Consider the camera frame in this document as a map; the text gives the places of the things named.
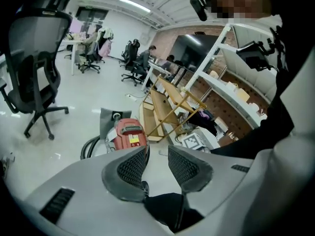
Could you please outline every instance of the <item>window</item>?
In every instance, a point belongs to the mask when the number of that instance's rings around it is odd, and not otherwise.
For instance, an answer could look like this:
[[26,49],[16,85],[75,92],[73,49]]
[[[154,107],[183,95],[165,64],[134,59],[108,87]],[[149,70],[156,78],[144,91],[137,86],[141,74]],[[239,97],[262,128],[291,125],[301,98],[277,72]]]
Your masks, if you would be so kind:
[[88,32],[90,26],[96,24],[102,25],[107,13],[108,10],[79,7],[76,18],[84,22],[81,31]]

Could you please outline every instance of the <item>bamboo cart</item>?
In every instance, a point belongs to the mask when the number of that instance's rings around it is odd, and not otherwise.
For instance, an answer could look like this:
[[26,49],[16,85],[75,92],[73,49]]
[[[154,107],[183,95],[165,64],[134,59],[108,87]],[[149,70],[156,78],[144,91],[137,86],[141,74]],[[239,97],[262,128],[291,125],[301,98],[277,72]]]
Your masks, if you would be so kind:
[[[164,93],[154,90],[154,86],[157,82],[161,83],[163,86]],[[200,109],[205,109],[207,107],[185,88],[182,88],[181,91],[185,93],[184,96],[181,95],[172,83],[169,83],[161,76],[158,77],[157,81],[151,87],[149,93],[140,105],[140,122],[144,127],[149,141],[159,142],[168,137],[172,132],[178,132],[183,124],[186,123],[194,114],[196,114]],[[151,97],[152,102],[147,102],[149,97]],[[174,108],[172,108],[168,97],[175,106]],[[199,104],[199,107],[196,110],[193,110],[188,104],[187,99],[189,97]],[[175,111],[179,107],[190,113],[181,123],[175,114]],[[171,124],[172,130],[165,132],[163,129],[164,123]]]

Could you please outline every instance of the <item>fluorescent light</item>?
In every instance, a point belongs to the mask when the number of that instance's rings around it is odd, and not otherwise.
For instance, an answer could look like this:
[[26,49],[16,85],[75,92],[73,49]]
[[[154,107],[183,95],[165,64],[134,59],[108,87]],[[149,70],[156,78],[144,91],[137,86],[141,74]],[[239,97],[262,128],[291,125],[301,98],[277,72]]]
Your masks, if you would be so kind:
[[142,10],[148,12],[148,13],[151,12],[151,10],[149,10],[146,7],[143,7],[142,5],[139,5],[139,4],[135,3],[135,2],[132,2],[132,1],[129,1],[129,0],[119,0],[119,1],[129,3],[129,4],[131,4],[133,6],[136,6],[136,7],[140,8],[140,9],[142,9]]
[[192,37],[192,36],[190,36],[188,34],[186,34],[185,36],[187,38],[189,38],[191,41],[193,41],[194,43],[196,43],[197,45],[202,45],[198,39],[195,39],[194,37]]

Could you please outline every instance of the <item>pink jacket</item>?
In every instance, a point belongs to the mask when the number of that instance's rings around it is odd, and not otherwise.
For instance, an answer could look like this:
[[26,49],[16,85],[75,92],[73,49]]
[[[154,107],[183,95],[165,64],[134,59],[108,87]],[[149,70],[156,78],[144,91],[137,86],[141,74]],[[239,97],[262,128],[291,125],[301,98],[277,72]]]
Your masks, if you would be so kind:
[[111,51],[111,48],[112,48],[112,41],[107,39],[106,42],[101,47],[101,49],[99,50],[98,55],[100,55],[103,58],[107,57]]

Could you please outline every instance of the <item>floor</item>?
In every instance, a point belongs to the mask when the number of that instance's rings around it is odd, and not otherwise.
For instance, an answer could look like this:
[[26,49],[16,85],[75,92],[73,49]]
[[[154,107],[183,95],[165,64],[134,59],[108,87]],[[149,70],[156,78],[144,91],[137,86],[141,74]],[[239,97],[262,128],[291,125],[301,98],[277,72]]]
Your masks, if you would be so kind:
[[[121,82],[125,69],[118,61],[107,58],[100,64],[101,73],[87,71],[82,74],[75,69],[71,76],[68,52],[58,53],[56,66],[61,74],[56,104],[68,106],[69,115],[63,111],[47,115],[54,141],[48,139],[42,119],[31,129],[31,137],[26,139],[24,129],[32,115],[13,115],[6,103],[0,100],[0,151],[4,155],[14,153],[15,162],[9,167],[6,184],[10,192],[19,199],[25,199],[34,189],[68,165],[80,160],[83,144],[99,135],[100,108],[111,110],[132,110],[132,117],[138,117],[141,98],[133,101],[126,97],[130,93],[143,97],[140,86],[131,80]],[[150,186],[150,196],[163,193],[181,193],[181,189],[168,168],[168,141],[150,144],[151,156],[143,174]]]

